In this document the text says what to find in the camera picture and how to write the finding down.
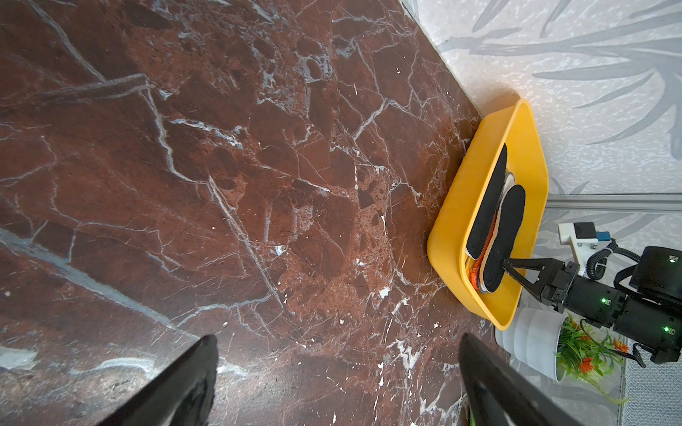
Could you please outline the yellow plastic storage box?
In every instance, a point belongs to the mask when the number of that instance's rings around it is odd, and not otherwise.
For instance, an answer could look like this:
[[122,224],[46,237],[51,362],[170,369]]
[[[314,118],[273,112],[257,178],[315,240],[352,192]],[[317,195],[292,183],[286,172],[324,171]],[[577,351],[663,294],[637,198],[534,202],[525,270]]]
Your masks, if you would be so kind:
[[507,173],[526,192],[524,216],[511,254],[528,258],[545,211],[549,174],[526,99],[482,120],[427,242],[429,261],[449,290],[468,311],[499,330],[508,329],[513,322],[520,284],[504,277],[496,291],[482,293],[472,284],[470,273],[484,255]]

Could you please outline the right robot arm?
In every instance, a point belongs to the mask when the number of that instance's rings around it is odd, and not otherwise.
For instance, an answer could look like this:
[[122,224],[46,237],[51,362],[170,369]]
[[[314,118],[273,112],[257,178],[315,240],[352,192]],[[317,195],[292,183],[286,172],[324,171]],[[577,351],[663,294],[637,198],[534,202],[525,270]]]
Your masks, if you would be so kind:
[[578,265],[551,258],[504,259],[504,271],[543,305],[569,311],[596,328],[608,328],[632,340],[631,360],[677,362],[681,354],[681,252],[645,248],[639,262],[606,284],[578,274]]

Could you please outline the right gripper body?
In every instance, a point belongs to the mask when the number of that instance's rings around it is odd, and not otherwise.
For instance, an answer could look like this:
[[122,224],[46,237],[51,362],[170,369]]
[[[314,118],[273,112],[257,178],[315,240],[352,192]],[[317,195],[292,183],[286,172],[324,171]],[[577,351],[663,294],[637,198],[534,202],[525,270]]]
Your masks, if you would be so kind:
[[537,300],[563,313],[564,302],[579,272],[579,264],[556,259],[538,259],[541,270],[536,279]]

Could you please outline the potted artificial plant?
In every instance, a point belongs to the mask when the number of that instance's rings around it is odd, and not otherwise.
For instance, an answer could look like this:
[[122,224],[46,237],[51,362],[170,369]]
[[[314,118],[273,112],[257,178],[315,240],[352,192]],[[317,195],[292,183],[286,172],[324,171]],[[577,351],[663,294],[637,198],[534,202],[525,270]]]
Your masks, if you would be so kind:
[[513,358],[557,383],[569,378],[587,383],[607,400],[602,386],[632,354],[625,340],[578,321],[566,313],[529,307],[517,309],[511,325],[496,331],[496,342]]

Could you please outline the red insole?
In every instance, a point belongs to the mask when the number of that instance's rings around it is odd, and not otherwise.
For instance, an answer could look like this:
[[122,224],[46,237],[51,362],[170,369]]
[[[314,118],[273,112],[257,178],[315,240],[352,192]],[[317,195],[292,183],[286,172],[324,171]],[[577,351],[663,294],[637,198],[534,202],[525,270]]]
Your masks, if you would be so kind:
[[480,269],[483,255],[480,255],[473,263],[469,271],[469,280],[475,290],[480,289]]

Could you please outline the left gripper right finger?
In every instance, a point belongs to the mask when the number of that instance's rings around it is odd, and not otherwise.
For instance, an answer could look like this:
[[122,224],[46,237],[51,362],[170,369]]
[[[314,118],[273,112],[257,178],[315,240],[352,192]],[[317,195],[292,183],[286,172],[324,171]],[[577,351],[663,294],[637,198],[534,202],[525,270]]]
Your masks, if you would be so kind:
[[458,360],[475,424],[579,424],[474,335],[462,336]]

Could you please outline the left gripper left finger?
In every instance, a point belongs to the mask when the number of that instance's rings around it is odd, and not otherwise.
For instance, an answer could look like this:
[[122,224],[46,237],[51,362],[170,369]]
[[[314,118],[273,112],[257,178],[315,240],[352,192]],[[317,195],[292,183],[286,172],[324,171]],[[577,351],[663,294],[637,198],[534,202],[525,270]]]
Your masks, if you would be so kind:
[[101,424],[206,425],[217,373],[217,337],[205,335]]

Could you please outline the grey insole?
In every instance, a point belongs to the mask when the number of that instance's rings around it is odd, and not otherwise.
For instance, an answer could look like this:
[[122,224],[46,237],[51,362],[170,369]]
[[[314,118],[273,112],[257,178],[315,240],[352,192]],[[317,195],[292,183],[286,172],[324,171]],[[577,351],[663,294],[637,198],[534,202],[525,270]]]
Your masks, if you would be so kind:
[[493,216],[493,222],[492,225],[489,229],[488,233],[488,238],[486,240],[486,244],[484,246],[483,252],[481,255],[483,255],[482,263],[481,263],[481,269],[480,269],[480,289],[478,290],[482,294],[486,294],[489,292],[488,288],[486,287],[486,284],[483,280],[483,268],[486,265],[487,259],[488,259],[488,253],[490,252],[491,246],[493,244],[493,239],[497,235],[497,227],[499,223],[499,216],[501,213],[502,205],[504,202],[504,198],[506,197],[507,193],[510,191],[510,189],[516,184],[516,179],[514,175],[507,171],[504,176],[504,186],[501,192],[501,195],[499,197],[497,207],[495,209],[495,213]]

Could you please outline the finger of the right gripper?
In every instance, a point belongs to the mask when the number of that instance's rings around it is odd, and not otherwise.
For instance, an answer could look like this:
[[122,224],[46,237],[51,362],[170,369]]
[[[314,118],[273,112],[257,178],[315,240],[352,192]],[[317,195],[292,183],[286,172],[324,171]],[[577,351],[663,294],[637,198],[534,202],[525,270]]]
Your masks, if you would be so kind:
[[537,272],[536,278],[534,280],[529,280],[523,273],[518,271],[508,271],[504,270],[508,275],[510,275],[513,280],[516,280],[522,287],[533,296],[535,300],[543,305],[549,305],[549,303],[543,297],[543,292],[545,291],[545,286],[548,283],[549,275],[548,272]]
[[552,258],[508,258],[502,262],[503,268],[512,271],[555,272],[559,270],[559,260]]

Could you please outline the black insole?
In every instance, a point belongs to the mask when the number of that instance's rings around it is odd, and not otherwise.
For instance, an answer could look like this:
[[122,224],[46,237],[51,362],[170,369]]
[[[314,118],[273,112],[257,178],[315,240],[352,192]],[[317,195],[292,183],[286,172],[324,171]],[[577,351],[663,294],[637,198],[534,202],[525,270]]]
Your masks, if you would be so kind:
[[466,253],[472,259],[477,259],[481,255],[486,244],[495,209],[504,186],[507,158],[507,147],[503,145],[466,243]]
[[496,292],[504,277],[502,262],[513,251],[525,211],[526,191],[521,185],[514,185],[504,198],[497,235],[493,239],[488,259],[483,268],[483,280],[489,293]]

